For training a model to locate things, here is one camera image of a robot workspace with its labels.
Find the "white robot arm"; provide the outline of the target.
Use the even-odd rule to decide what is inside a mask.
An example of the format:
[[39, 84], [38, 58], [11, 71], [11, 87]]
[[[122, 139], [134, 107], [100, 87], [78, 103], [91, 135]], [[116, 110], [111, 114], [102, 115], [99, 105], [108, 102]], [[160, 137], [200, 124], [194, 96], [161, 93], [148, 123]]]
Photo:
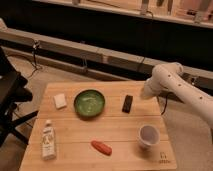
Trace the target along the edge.
[[213, 97], [183, 80], [182, 73], [183, 66], [177, 62], [156, 65], [152, 69], [152, 76], [141, 89], [141, 98], [151, 99], [158, 96], [163, 89], [168, 89], [194, 108], [199, 117], [213, 129]]

